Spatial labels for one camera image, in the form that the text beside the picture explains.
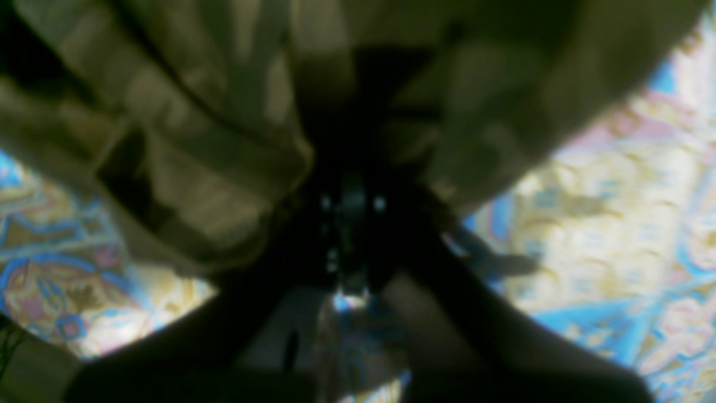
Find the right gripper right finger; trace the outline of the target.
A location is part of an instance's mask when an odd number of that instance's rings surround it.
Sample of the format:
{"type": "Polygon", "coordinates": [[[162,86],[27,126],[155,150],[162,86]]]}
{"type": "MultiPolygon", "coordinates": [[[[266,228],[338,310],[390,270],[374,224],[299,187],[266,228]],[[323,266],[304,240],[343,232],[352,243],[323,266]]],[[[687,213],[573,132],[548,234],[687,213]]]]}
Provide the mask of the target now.
{"type": "Polygon", "coordinates": [[[360,190],[368,276],[405,332],[405,402],[651,402],[632,371],[520,313],[470,272],[430,219],[360,190]]]}

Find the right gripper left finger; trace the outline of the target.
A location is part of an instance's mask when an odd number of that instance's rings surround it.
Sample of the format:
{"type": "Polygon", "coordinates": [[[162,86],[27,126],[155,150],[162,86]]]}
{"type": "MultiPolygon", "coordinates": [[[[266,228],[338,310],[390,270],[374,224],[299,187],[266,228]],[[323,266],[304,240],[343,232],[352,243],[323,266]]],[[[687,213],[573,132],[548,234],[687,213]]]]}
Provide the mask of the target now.
{"type": "Polygon", "coordinates": [[[277,245],[162,331],[86,364],[66,402],[318,402],[319,313],[350,268],[350,194],[323,190],[277,245]]]}

